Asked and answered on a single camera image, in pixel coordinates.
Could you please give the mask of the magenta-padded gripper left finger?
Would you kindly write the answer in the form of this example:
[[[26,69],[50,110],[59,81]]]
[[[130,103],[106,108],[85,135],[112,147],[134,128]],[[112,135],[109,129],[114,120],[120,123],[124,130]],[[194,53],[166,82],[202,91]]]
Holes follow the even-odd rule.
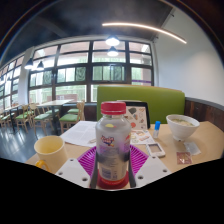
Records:
[[[56,175],[83,188],[97,186],[96,148],[92,147],[78,158],[69,158]]]

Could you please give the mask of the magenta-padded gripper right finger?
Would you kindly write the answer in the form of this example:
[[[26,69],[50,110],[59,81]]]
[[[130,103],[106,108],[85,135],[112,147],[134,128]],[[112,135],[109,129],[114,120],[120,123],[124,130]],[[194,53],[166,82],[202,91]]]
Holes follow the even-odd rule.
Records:
[[[130,146],[129,182],[131,188],[140,188],[157,181],[171,171],[156,156],[148,156],[136,146]]]

